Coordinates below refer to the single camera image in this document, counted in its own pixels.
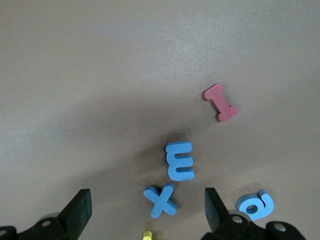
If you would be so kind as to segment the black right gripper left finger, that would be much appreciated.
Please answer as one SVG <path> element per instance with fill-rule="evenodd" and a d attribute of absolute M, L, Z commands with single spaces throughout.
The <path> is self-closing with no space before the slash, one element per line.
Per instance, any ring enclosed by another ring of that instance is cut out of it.
<path fill-rule="evenodd" d="M 39 220 L 18 233 L 14 226 L 0 227 L 2 240 L 77 240 L 92 216 L 90 189 L 81 189 L 56 217 Z"/>

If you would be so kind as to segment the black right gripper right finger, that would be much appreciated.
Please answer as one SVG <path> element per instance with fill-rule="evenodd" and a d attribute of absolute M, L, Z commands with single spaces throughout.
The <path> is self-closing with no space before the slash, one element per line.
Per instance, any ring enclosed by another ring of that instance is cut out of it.
<path fill-rule="evenodd" d="M 205 215 L 211 229 L 205 240 L 304 240 L 305 237 L 293 225 L 282 221 L 270 221 L 265 228 L 239 214 L 231 214 L 217 190 L 205 188 Z"/>

